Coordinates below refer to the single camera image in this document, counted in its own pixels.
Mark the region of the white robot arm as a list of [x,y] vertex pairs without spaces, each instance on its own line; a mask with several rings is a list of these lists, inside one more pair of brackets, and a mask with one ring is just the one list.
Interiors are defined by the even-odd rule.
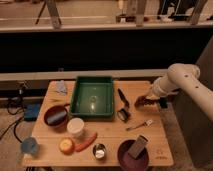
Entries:
[[172,64],[164,76],[158,77],[145,95],[148,100],[157,100],[168,96],[180,88],[202,109],[213,122],[213,91],[199,80],[200,69],[194,64]]

